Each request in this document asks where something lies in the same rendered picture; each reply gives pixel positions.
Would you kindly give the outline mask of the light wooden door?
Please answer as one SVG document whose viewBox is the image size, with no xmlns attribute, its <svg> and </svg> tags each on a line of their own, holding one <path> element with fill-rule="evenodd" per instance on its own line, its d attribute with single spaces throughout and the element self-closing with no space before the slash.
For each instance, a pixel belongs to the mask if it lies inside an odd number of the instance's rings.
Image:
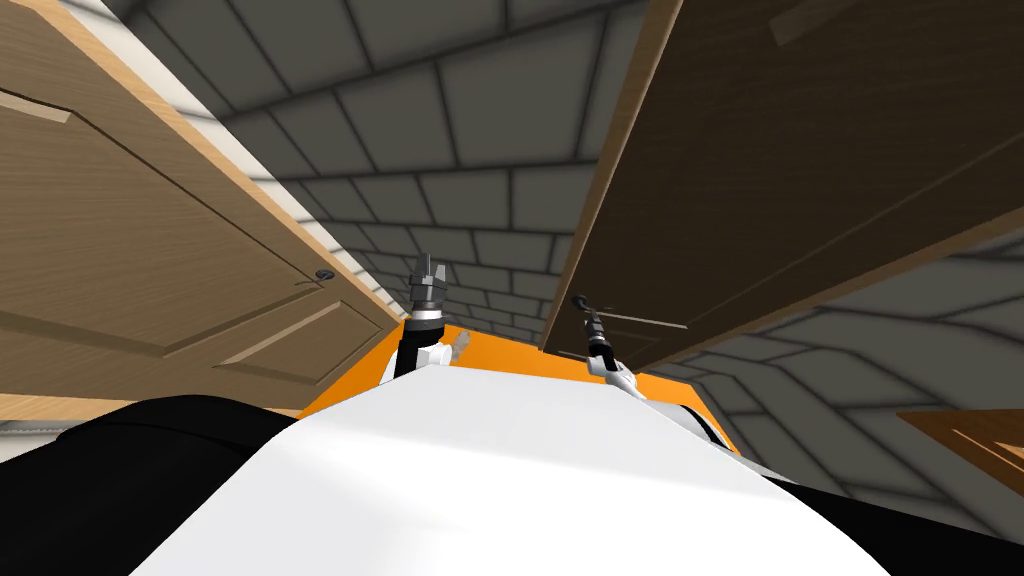
<svg viewBox="0 0 1024 576">
<path fill-rule="evenodd" d="M 0 0 L 0 419 L 294 413 L 395 325 L 57 0 Z"/>
</svg>

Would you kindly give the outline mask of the orange panel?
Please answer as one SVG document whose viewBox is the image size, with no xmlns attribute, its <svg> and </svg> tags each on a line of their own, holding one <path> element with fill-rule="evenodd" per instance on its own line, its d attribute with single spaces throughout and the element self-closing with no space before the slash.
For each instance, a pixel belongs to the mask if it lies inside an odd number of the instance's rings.
<svg viewBox="0 0 1024 576">
<path fill-rule="evenodd" d="M 550 355 L 527 343 L 473 330 L 468 333 L 468 348 L 453 363 L 455 366 L 594 383 L 600 381 L 588 374 L 581 361 Z M 401 326 L 391 330 L 296 416 L 308 416 L 376 386 L 392 353 L 397 348 L 401 334 Z M 725 433 L 691 385 L 644 373 L 637 376 L 637 383 L 639 390 L 646 397 L 654 401 L 687 405 L 708 418 L 717 431 Z"/>
</svg>

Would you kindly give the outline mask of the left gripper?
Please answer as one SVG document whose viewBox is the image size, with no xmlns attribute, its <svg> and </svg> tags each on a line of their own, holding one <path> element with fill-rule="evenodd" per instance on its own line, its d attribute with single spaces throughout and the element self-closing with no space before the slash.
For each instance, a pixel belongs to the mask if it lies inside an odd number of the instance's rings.
<svg viewBox="0 0 1024 576">
<path fill-rule="evenodd" d="M 429 254 L 419 254 L 414 275 L 409 277 L 410 301 L 414 308 L 441 308 L 446 298 L 446 268 L 437 264 L 432 276 Z"/>
</svg>

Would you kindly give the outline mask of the dark brown wooden door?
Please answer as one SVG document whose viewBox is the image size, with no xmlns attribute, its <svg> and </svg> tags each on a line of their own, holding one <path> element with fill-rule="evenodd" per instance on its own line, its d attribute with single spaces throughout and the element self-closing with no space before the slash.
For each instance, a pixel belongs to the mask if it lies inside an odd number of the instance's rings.
<svg viewBox="0 0 1024 576">
<path fill-rule="evenodd" d="M 1024 227 L 1024 0 L 652 0 L 542 337 L 648 369 Z"/>
</svg>

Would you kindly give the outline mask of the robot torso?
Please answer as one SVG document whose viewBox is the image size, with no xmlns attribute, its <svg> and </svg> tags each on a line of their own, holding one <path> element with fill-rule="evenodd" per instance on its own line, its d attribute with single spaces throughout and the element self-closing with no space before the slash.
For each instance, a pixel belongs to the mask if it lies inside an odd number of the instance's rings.
<svg viewBox="0 0 1024 576">
<path fill-rule="evenodd" d="M 428 366 L 261 447 L 131 576 L 889 576 L 614 387 Z"/>
</svg>

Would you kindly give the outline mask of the brown wooden furniture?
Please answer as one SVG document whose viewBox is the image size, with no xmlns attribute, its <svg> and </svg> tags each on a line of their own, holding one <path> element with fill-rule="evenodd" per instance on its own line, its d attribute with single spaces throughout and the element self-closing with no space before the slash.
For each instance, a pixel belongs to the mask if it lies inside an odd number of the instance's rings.
<svg viewBox="0 0 1024 576">
<path fill-rule="evenodd" d="M 1024 497 L 1024 409 L 901 411 L 897 416 Z"/>
</svg>

